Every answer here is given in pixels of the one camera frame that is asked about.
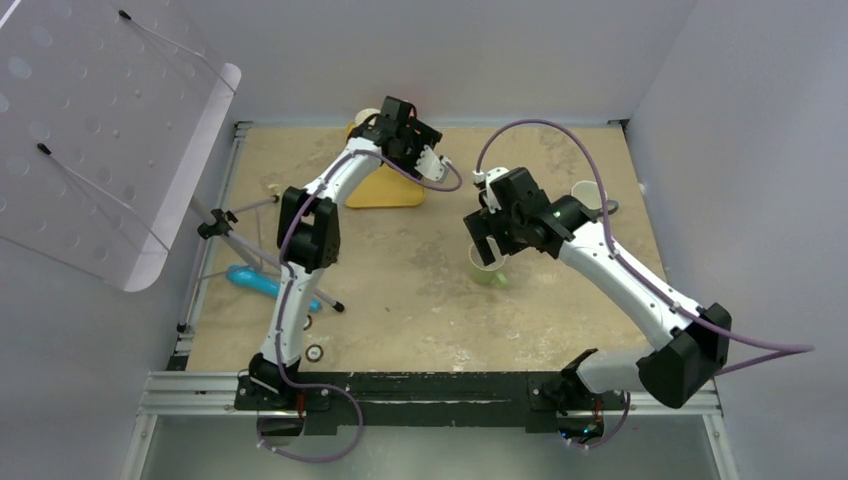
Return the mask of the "light green mug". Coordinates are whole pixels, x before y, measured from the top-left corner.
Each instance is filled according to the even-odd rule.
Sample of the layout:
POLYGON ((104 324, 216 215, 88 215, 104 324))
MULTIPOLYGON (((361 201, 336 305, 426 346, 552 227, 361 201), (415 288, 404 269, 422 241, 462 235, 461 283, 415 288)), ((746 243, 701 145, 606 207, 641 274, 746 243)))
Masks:
POLYGON ((494 261, 485 265, 474 243, 468 247, 469 276, 477 284, 496 288, 505 288, 508 280, 504 274, 506 258, 500 253, 496 242, 488 238, 487 242, 494 255, 494 261))

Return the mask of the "cream white mug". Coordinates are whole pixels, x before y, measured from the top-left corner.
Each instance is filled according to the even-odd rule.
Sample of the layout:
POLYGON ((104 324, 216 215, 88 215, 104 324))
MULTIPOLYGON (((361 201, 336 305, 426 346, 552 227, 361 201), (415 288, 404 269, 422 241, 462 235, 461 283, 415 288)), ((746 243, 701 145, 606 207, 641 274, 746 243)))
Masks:
POLYGON ((366 108, 359 111, 353 121, 353 126, 355 128, 364 128, 367 129, 373 126, 376 120, 380 116, 380 110, 377 108, 366 108))

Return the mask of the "grey-blue mug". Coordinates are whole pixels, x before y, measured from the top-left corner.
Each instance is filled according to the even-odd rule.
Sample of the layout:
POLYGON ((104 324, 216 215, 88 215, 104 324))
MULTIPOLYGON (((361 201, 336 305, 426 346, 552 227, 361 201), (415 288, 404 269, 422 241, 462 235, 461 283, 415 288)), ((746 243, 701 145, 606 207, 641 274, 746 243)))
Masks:
POLYGON ((580 202, 583 210, 591 218, 602 215, 600 189, 596 182, 590 180, 578 181, 571 187, 570 194, 580 202))

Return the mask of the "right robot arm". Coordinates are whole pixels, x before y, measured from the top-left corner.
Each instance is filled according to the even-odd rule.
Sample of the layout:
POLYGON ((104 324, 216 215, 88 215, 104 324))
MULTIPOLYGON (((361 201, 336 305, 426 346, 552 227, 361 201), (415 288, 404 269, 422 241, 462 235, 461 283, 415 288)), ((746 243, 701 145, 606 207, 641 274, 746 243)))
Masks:
POLYGON ((594 210, 571 195, 552 201, 519 167, 476 171, 480 209, 464 223, 485 265, 528 248, 561 261, 593 283, 637 326, 645 346, 588 349, 561 371, 560 394, 584 407, 609 391, 646 392, 679 409, 727 361, 732 323, 714 303, 703 308, 675 291, 604 235, 594 210))

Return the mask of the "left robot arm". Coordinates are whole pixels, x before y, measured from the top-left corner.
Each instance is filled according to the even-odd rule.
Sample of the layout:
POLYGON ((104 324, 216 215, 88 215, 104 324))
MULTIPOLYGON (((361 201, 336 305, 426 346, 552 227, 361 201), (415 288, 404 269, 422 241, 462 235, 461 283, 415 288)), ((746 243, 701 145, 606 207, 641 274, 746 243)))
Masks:
POLYGON ((284 191, 278 222, 279 293, 268 333, 247 374, 272 408, 287 408, 297 399, 295 375, 308 307, 321 276, 339 256, 340 206, 383 165, 437 189, 449 173, 445 158, 435 152, 441 139, 439 131, 418 119, 412 103, 388 96, 377 113, 351 130, 320 175, 302 188, 284 191))

